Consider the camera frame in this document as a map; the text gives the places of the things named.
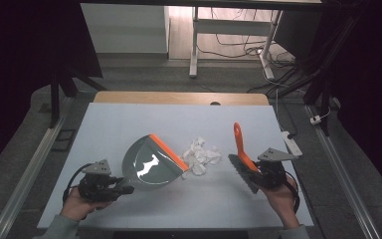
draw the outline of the wall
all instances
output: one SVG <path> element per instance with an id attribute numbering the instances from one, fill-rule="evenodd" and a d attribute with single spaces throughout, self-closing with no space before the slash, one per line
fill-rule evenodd
<path id="1" fill-rule="evenodd" d="M 168 7 L 82 4 L 97 53 L 167 53 Z"/>

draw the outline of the gray dustpan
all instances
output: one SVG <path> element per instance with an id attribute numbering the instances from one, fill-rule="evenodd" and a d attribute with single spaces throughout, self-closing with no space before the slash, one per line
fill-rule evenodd
<path id="1" fill-rule="evenodd" d="M 124 185 L 154 190 L 179 177 L 188 166 L 155 134 L 137 140 L 122 162 Z"/>

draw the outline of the metal rail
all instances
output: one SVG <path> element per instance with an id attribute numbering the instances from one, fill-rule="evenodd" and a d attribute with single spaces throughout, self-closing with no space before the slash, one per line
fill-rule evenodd
<path id="1" fill-rule="evenodd" d="M 305 107 L 307 113 L 310 117 L 314 116 L 315 110 L 312 110 L 310 107 Z M 355 185 L 352 182 L 352 179 L 349 176 L 342 159 L 337 153 L 333 142 L 330 140 L 330 137 L 326 136 L 323 130 L 319 126 L 315 126 L 315 131 L 317 136 L 323 146 L 325 153 L 330 161 L 331 166 L 333 167 L 334 173 L 336 173 L 337 179 L 340 182 L 340 185 L 346 194 L 346 198 L 351 205 L 356 218 L 358 219 L 359 225 L 361 226 L 362 231 L 364 232 L 365 238 L 368 239 L 380 239 L 380 234 L 376 229 L 376 226 L 369 214 L 364 201 L 361 196 L 358 194 L 358 191 L 355 188 Z"/>
<path id="2" fill-rule="evenodd" d="M 51 149 L 55 138 L 58 136 L 58 133 L 64 124 L 73 101 L 74 100 L 71 98 L 64 99 L 59 120 L 56 122 L 54 128 L 48 128 L 46 131 L 42 141 L 33 154 L 29 165 L 5 205 L 5 208 L 0 215 L 0 238 L 6 238 L 12 225 L 14 224 L 14 221 L 33 186 L 33 183 L 36 181 L 36 177 L 39 174 L 45 159 L 48 156 L 49 150 Z"/>

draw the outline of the crumpled paper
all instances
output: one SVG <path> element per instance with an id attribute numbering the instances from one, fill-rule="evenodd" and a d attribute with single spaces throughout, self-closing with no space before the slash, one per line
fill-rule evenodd
<path id="1" fill-rule="evenodd" d="M 190 168 L 184 174 L 182 178 L 186 178 L 191 171 L 194 175 L 200 176 L 207 172 L 207 164 L 217 164 L 222 159 L 222 153 L 219 152 L 219 148 L 212 146 L 210 150 L 203 148 L 204 138 L 199 136 L 195 138 L 189 148 L 182 153 L 182 160 L 187 163 Z"/>

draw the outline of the brush handle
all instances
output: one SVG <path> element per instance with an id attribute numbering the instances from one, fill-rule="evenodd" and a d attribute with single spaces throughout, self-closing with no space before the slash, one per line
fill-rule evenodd
<path id="1" fill-rule="evenodd" d="M 241 126 L 234 123 L 235 142 L 237 143 L 238 155 L 244 152 L 243 135 L 241 133 Z"/>
<path id="2" fill-rule="evenodd" d="M 234 134 L 235 142 L 237 143 L 238 158 L 249 170 L 259 172 L 259 169 L 254 165 L 253 161 L 244 152 L 243 135 L 241 133 L 241 127 L 237 122 L 234 123 Z"/>

